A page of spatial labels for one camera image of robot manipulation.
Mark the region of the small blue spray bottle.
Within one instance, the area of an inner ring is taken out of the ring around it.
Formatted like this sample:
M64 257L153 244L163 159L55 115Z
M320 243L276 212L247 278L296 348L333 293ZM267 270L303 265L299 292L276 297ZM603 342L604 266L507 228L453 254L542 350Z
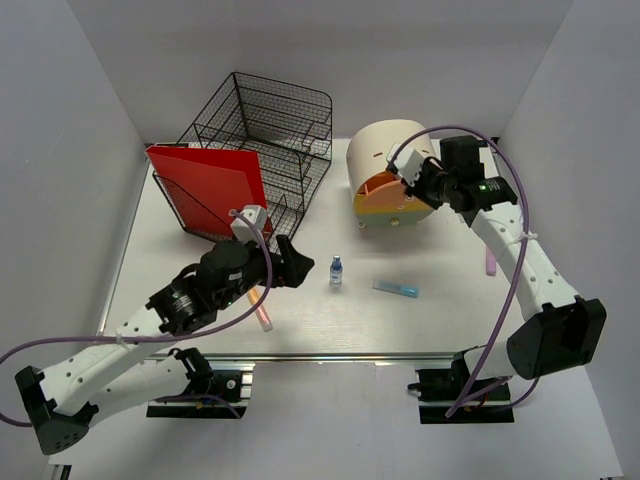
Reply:
M341 257L336 255L333 257L330 265L329 283L331 286L339 286L342 284L343 266Z

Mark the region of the orange top drawer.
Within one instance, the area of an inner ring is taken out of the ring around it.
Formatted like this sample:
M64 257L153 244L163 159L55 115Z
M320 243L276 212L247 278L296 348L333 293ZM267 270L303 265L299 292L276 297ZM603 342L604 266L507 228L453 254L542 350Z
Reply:
M378 173L367 179L357 190L356 194L365 195L365 208L398 205L402 208L413 200L405 193L405 186L388 172Z

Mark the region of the pale green bottom drawer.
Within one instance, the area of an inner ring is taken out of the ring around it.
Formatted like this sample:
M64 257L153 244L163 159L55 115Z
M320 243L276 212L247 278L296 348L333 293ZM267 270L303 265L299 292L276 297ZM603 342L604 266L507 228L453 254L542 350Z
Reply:
M433 208L420 202L408 203L402 208L398 205L373 208L359 206L354 208L359 227L369 229L414 225L426 219L433 212Z

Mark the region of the yellow drawer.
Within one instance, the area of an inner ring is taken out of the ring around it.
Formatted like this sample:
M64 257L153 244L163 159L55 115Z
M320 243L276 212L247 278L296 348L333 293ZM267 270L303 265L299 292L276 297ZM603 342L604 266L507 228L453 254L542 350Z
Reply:
M361 194L356 194L353 198L353 211L356 215L359 215L362 212L363 203L366 196Z

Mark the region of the red A4 file folder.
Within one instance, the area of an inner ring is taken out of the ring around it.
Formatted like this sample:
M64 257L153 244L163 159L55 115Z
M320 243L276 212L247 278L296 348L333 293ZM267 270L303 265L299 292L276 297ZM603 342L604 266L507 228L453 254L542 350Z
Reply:
M211 240L232 236L229 211L267 206L253 151L151 146L154 179L182 229Z

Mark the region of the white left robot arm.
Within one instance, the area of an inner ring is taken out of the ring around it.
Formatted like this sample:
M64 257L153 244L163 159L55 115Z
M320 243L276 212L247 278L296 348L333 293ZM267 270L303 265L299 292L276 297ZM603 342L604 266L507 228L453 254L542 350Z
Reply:
M214 379L195 348L177 349L180 336L215 322L251 288L296 288L314 267L285 235L278 252L254 241L222 241L153 294L119 333L133 340L89 346L56 365L28 366L15 381L40 449L53 455L89 429L133 406L164 397L207 395Z

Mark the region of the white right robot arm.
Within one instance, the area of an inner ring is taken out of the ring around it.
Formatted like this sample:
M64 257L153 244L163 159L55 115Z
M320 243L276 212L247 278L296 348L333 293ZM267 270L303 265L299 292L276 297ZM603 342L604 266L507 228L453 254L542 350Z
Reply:
M483 241L523 317L506 340L456 355L448 384L465 401L491 381L536 380L590 363L607 318L599 299L584 298L562 277L529 228L523 196L486 175L479 149L476 138L459 136L442 141L440 158L410 146L390 158L407 195L449 206Z

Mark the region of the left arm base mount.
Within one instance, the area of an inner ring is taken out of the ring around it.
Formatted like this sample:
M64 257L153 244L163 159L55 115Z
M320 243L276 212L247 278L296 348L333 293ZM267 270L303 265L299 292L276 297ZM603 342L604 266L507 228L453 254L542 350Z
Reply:
M146 417L156 419L240 420L253 384L252 363L211 362L212 376L175 401L151 401Z

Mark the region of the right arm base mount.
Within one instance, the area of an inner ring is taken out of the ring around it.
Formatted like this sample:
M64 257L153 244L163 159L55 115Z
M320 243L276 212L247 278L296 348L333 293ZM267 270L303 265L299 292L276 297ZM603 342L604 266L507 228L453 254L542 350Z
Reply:
M497 379L476 380L468 397L451 416L446 412L458 399L465 381L458 382L451 370L421 369L416 371L417 380L407 385L409 394L418 400L420 423L423 425L456 424L509 424L514 422L511 392L506 382Z

